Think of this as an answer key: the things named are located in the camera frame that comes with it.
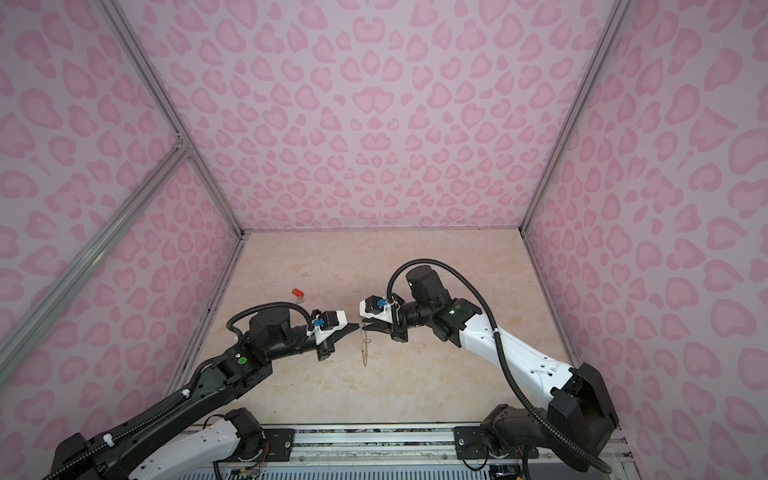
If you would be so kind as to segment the metal perforated ring disc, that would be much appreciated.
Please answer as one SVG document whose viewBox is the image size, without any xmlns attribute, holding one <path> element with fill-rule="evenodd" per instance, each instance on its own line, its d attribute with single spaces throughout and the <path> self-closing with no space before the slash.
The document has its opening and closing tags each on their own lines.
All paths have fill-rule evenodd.
<svg viewBox="0 0 768 480">
<path fill-rule="evenodd" d="M 370 339 L 368 338 L 368 333 L 361 329 L 361 344 L 360 344 L 360 352 L 361 352 L 361 361 L 364 368 L 368 365 L 368 345 L 370 344 Z"/>
</svg>

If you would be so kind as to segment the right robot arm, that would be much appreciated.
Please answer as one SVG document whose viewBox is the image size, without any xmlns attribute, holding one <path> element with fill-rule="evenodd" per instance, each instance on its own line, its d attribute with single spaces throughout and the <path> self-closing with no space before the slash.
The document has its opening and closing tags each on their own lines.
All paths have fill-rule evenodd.
<svg viewBox="0 0 768 480">
<path fill-rule="evenodd" d="M 619 418 L 602 374 L 587 363 L 556 360 L 504 330 L 480 291 L 455 268 L 434 259 L 408 261 L 391 275 L 384 295 L 360 302 L 359 314 L 364 329 L 400 343 L 411 329 L 427 327 L 440 341 L 501 370 L 521 406 L 500 404 L 481 422 L 488 455 L 516 451 L 527 471 L 531 450 L 545 448 L 576 471 L 612 474 L 600 455 Z"/>
</svg>

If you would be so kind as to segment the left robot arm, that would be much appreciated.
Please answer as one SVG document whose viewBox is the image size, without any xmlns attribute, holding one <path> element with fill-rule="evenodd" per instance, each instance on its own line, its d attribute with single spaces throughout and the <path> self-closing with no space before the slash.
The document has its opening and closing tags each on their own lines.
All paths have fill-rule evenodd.
<svg viewBox="0 0 768 480">
<path fill-rule="evenodd" d="M 272 302 L 237 313 L 226 323 L 237 341 L 203 361 L 191 379 L 169 397 L 127 422 L 74 446 L 56 460 L 48 479 L 126 479 L 142 461 L 195 420 L 241 397 L 272 374 L 272 362 L 314 350 L 320 361 L 335 342 L 359 328 L 342 311 L 307 312 L 289 302 Z"/>
</svg>

